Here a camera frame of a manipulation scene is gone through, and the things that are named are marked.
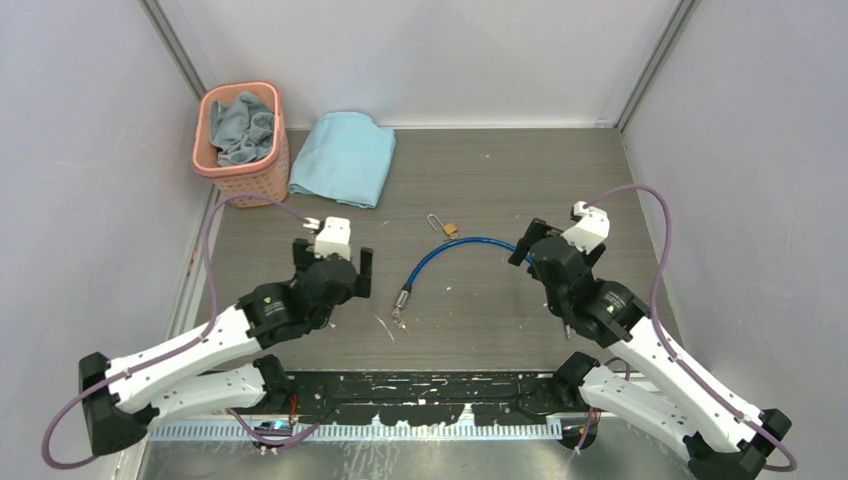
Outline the blue cable bike lock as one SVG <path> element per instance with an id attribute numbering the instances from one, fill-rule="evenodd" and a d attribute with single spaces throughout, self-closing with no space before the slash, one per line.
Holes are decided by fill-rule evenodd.
<path id="1" fill-rule="evenodd" d="M 414 266 L 411 270 L 410 274 L 407 276 L 406 281 L 403 286 L 399 290 L 398 297 L 393 304 L 393 309 L 391 313 L 391 319 L 393 318 L 401 318 L 401 312 L 405 309 L 406 304 L 411 296 L 413 290 L 413 284 L 417 279 L 418 275 L 424 269 L 424 267 L 432 261 L 438 255 L 446 252 L 449 249 L 456 248 L 461 245 L 468 244 L 483 244 L 483 245 L 493 245 L 502 249 L 513 253 L 515 249 L 515 245 L 510 244 L 506 241 L 490 238 L 490 237 L 482 237 L 482 236 L 472 236 L 466 238 L 460 238 L 456 240 L 449 240 L 443 245 L 434 248 L 429 253 L 424 255 L 422 259 Z"/>

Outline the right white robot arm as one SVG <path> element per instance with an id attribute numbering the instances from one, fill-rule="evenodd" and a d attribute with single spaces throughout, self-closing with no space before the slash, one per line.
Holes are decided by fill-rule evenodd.
<path id="1" fill-rule="evenodd" d="M 625 419 L 672 449 L 697 479 L 757 478 L 791 420 L 722 385 L 654 324 L 649 307 L 631 290 L 594 276 L 608 232 L 599 214 L 567 230 L 535 218 L 509 262 L 527 261 L 554 316 L 634 367 L 659 391 L 633 385 L 577 352 L 555 373 L 556 400 L 567 410 L 586 405 Z"/>

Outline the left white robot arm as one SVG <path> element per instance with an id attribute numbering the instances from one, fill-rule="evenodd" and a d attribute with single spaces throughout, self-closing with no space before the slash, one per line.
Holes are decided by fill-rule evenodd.
<path id="1" fill-rule="evenodd" d="M 271 356 L 229 372 L 214 367 L 324 328 L 336 306 L 369 297 L 373 255 L 361 248 L 358 266 L 338 254 L 319 259 L 297 239 L 292 279 L 262 284 L 214 321 L 148 350 L 83 357 L 79 388 L 91 393 L 82 410 L 92 454 L 122 451 L 159 425 L 205 410 L 285 409 L 291 383 Z"/>

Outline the small silver key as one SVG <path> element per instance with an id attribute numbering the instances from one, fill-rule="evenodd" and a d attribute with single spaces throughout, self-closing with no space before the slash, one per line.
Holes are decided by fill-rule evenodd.
<path id="1" fill-rule="evenodd" d="M 408 332 L 406 323 L 401 318 L 393 318 L 392 322 L 400 331 Z"/>

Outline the small brass padlock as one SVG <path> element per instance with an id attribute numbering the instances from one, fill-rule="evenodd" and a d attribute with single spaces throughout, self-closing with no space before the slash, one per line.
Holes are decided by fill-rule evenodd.
<path id="1" fill-rule="evenodd" d="M 459 228 L 454 223 L 443 223 L 435 214 L 428 214 L 426 220 L 434 231 L 441 231 L 447 240 L 458 238 Z"/>

